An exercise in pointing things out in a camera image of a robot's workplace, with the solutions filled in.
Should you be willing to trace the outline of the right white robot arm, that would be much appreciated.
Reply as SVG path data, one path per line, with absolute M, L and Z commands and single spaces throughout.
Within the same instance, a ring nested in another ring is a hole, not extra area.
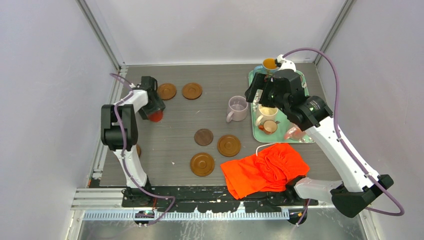
M 250 86 L 244 93 L 246 100 L 282 111 L 315 141 L 341 177 L 338 181 L 326 181 L 296 174 L 285 191 L 290 204 L 298 205 L 304 199 L 327 202 L 344 216 L 353 218 L 394 184 L 388 174 L 379 174 L 343 138 L 325 100 L 306 95 L 298 72 L 292 69 L 273 74 L 253 72 L 249 80 Z

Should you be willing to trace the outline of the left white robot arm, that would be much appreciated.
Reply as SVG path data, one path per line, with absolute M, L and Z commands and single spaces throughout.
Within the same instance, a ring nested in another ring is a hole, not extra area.
M 143 120 L 157 123 L 162 120 L 166 106 L 157 92 L 158 81 L 154 77 L 142 76 L 141 82 L 133 85 L 116 73 L 111 76 L 127 87 L 129 92 L 118 102 L 101 107 L 100 139 L 120 162 L 126 186 L 138 189 L 134 200 L 140 206 L 147 207 L 153 202 L 154 194 L 145 188 L 148 176 L 137 152 L 139 130 L 136 114 Z

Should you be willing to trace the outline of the red round coaster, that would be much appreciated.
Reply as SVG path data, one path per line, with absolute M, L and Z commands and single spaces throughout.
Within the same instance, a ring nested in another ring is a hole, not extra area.
M 148 119 L 151 122 L 158 123 L 158 122 L 160 122 L 163 119 L 163 116 L 164 116 L 163 111 L 162 110 L 158 110 L 158 111 L 156 111 L 156 112 L 148 115 L 147 117 L 148 117 Z

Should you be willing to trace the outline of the dark walnut round coaster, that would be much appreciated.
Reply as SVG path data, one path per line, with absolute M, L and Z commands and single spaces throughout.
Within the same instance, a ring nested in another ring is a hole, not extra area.
M 214 135 L 207 128 L 199 129 L 194 134 L 194 141 L 200 146 L 207 146 L 212 143 Z

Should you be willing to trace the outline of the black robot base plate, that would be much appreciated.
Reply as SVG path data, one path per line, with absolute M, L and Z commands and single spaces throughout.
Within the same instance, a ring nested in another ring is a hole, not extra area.
M 212 213 L 235 212 L 244 207 L 247 213 L 276 213 L 282 207 L 303 209 L 305 199 L 289 196 L 288 191 L 283 192 L 256 192 L 244 198 L 235 199 L 226 186 L 154 186 L 148 189 L 154 196 L 143 193 L 138 188 L 125 188 L 122 206 L 124 208 L 147 207 L 159 212 L 165 211 L 171 205 L 172 199 L 161 199 L 158 196 L 174 196 L 175 202 L 169 210 L 171 213 Z

